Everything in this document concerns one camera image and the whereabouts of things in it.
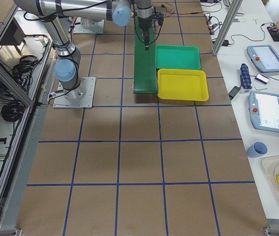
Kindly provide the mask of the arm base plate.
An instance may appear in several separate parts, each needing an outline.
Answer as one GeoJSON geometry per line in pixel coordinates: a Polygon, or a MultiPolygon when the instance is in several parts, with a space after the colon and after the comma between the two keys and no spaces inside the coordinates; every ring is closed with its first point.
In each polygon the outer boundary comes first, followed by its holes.
{"type": "Polygon", "coordinates": [[[91,109],[93,106],[94,90],[96,77],[80,77],[80,86],[75,90],[64,95],[61,83],[58,84],[58,90],[61,90],[53,100],[55,109],[91,109]]]}
{"type": "Polygon", "coordinates": [[[78,17],[74,34],[103,34],[105,20],[78,17]]]}

